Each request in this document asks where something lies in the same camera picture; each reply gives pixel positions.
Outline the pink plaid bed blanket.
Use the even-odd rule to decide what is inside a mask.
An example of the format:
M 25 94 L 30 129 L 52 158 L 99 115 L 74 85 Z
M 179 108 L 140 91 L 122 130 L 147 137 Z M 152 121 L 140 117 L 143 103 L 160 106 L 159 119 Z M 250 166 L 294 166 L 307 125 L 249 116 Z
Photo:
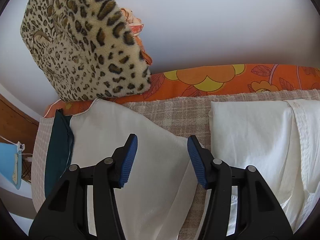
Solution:
M 211 102 L 285 101 L 295 99 L 319 101 L 319 91 L 315 89 L 292 91 L 282 90 L 278 92 L 235 94 L 225 96 L 182 97 L 169 100 L 129 102 L 121 106 L 145 116 L 151 122 L 169 131 L 175 136 L 184 137 L 187 140 L 190 135 L 195 135 L 198 141 L 205 148 L 211 150 L 209 126 L 209 111 L 211 109 Z M 47 153 L 49 149 L 53 125 L 54 118 L 43 118 L 40 121 L 40 126 L 35 141 L 33 164 L 31 168 L 31 190 L 33 204 L 37 211 L 40 210 L 42 204 L 46 200 L 46 194 L 44 191 L 44 180 L 46 172 Z M 195 202 L 196 200 L 197 193 L 195 191 L 193 202 Z M 188 235 L 189 239 L 193 239 L 197 235 L 198 231 L 200 230 L 200 220 L 203 216 L 206 215 L 205 208 L 193 207 L 193 202 L 184 221 L 184 223 L 189 222 L 191 224 L 191 231 Z M 308 217 L 306 224 L 302 227 L 301 231 L 308 227 L 308 222 L 314 215 L 315 212 L 313 210 L 311 215 Z

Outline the orange floral pillow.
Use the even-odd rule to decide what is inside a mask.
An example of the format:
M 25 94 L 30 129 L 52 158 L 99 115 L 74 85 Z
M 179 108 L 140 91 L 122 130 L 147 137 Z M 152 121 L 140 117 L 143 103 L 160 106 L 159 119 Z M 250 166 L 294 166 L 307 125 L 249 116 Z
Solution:
M 131 28 L 133 36 L 142 51 L 144 60 L 147 62 L 149 66 L 152 65 L 152 58 L 146 53 L 143 43 L 139 37 L 140 33 L 144 28 L 144 24 L 142 23 L 141 19 L 137 18 L 133 14 L 132 10 L 127 8 L 121 8 L 121 12 L 124 14 L 126 21 Z

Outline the wooden door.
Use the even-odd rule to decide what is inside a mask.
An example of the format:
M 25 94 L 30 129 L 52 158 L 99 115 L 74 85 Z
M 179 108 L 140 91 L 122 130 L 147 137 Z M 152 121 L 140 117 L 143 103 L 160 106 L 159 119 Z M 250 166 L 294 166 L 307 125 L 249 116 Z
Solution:
M 1 136 L 25 144 L 24 153 L 33 153 L 39 122 L 26 115 L 1 95 Z

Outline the orange floral bed sheet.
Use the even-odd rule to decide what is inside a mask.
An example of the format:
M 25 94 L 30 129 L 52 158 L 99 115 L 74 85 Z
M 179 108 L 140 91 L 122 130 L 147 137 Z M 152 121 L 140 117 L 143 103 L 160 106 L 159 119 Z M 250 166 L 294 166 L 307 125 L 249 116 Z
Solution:
M 176 97 L 319 89 L 318 68 L 285 64 L 202 66 L 153 74 L 151 78 L 151 88 L 144 94 L 112 101 L 124 104 Z

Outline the white shirt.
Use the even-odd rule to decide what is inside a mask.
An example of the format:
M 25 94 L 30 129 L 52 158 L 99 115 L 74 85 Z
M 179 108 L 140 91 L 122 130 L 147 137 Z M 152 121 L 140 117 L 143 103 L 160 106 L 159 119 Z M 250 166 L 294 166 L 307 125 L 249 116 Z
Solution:
M 319 201 L 319 101 L 211 102 L 210 148 L 229 166 L 254 166 L 298 233 Z

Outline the white and teal patterned garment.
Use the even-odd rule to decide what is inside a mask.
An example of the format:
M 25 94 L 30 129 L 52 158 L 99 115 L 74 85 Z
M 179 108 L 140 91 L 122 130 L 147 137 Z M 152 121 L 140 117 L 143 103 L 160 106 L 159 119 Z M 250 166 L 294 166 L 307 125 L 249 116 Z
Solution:
M 55 113 L 36 239 L 178 239 L 196 191 L 187 140 L 116 103 Z

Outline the light blue chair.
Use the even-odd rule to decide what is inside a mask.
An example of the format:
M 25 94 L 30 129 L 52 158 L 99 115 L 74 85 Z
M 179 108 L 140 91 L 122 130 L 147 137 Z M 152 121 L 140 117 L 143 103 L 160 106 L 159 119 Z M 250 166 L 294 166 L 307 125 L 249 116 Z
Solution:
M 22 180 L 22 152 L 24 145 L 20 142 L 7 144 L 1 142 L 1 174 L 19 190 Z

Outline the leopard print fur cushion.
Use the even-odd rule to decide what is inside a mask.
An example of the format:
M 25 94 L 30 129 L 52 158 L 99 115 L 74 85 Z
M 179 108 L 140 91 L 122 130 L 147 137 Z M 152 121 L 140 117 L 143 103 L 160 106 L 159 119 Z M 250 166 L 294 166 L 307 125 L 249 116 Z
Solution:
M 65 102 L 150 89 L 148 63 L 115 0 L 29 0 L 20 33 Z

